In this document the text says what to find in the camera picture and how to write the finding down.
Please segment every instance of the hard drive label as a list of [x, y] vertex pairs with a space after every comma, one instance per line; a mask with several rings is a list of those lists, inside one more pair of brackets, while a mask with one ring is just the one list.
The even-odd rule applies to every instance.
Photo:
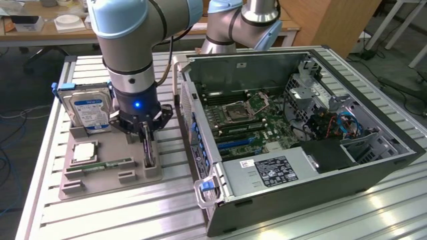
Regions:
[[257, 161], [254, 166], [261, 181], [268, 188], [298, 179], [284, 156]]
[[108, 114], [101, 110], [102, 100], [76, 101], [73, 105], [85, 128], [94, 130], [108, 127]]

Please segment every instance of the motherboard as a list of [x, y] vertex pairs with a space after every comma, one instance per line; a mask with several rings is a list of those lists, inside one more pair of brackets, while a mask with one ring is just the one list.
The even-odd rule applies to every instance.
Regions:
[[204, 113], [222, 161], [285, 150], [298, 142], [273, 97], [254, 91], [204, 99]]

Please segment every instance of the blue pcie slot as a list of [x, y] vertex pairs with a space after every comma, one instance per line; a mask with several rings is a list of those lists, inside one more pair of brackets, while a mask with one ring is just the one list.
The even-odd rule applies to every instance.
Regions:
[[220, 143], [220, 144], [217, 144], [217, 149], [218, 150], [229, 149], [229, 148], [233, 148], [233, 147], [248, 145], [252, 142], [253, 142], [253, 137], [250, 137], [250, 138], [248, 138], [245, 140], [241, 140], [241, 141]]

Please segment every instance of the hard drive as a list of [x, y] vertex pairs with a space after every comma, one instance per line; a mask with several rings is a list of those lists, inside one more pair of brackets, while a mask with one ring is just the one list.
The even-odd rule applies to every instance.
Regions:
[[112, 96], [106, 83], [64, 83], [57, 89], [57, 95], [73, 127], [84, 127], [88, 134], [110, 131], [108, 119]]

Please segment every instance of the gray carpet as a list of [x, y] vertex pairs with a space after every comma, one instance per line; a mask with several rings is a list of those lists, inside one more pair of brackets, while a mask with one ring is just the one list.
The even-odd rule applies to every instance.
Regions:
[[[369, 21], [366, 26], [366, 30], [369, 32], [374, 32], [382, 19], [382, 17], [378, 17]], [[388, 33], [396, 24], [399, 23], [392, 22], [389, 24], [384, 34]], [[194, 47], [200, 47], [201, 43], [201, 40], [181, 41], [174, 45], [174, 51], [192, 50]], [[425, 85], [425, 83], [416, 83], [419, 76], [415, 70], [408, 68], [407, 65], [425, 44], [427, 36], [408, 28], [390, 50], [384, 50], [381, 47], [378, 47], [380, 51], [385, 55], [385, 59], [374, 57], [369, 61], [365, 61], [365, 64], [377, 76], [389, 78], [390, 80], [411, 86], [415, 89], [419, 89]], [[49, 52], [37, 62], [32, 64], [34, 69], [33, 75], [25, 75], [22, 73], [21, 64], [25, 62], [30, 54], [36, 53], [38, 49], [38, 47], [30, 47], [29, 53], [21, 54], [17, 48], [10, 48], [8, 53], [0, 57], [0, 112], [6, 110], [26, 109], [33, 106], [48, 105], [52, 103], [53, 95], [50, 93], [50, 84], [58, 80], [64, 57], [54, 51]], [[93, 50], [89, 44], [64, 46], [64, 49], [70, 55], [76, 56], [100, 54], [100, 51]], [[156, 47], [154, 51], [165, 52], [168, 51], [168, 46]], [[350, 65], [360, 71], [368, 80], [377, 84], [374, 77], [360, 63], [352, 62]], [[427, 58], [421, 60], [416, 68], [420, 71], [427, 72]], [[400, 94], [389, 88], [385, 88], [384, 92], [401, 105], [403, 98]], [[424, 110], [424, 105], [420, 103], [420, 101], [411, 97], [408, 97], [408, 101], [409, 103], [407, 104], [407, 107], [412, 111], [421, 112]], [[29, 116], [40, 116], [48, 112], [49, 108], [44, 108], [30, 112]], [[425, 126], [427, 121], [424, 118], [417, 116], [415, 117]], [[25, 202], [46, 120], [46, 118], [28, 120], [25, 124], [25, 135], [21, 141], [13, 147], [6, 149], [8, 157], [13, 162], [18, 173], [21, 183], [21, 199], [14, 205], [14, 208], [17, 209], [0, 216], [1, 240], [9, 240], [14, 238], [21, 216], [18, 208], [24, 206]], [[14, 121], [14, 123], [18, 124], [21, 118], [14, 119]], [[2, 139], [12, 131], [13, 128], [9, 125], [0, 124], [0, 139]], [[0, 171], [0, 180], [4, 178], [4, 174], [4, 171]], [[16, 188], [16, 182], [10, 176], [5, 185], [0, 188], [0, 209], [6, 208], [8, 205], [13, 203], [17, 196], [18, 191]]]

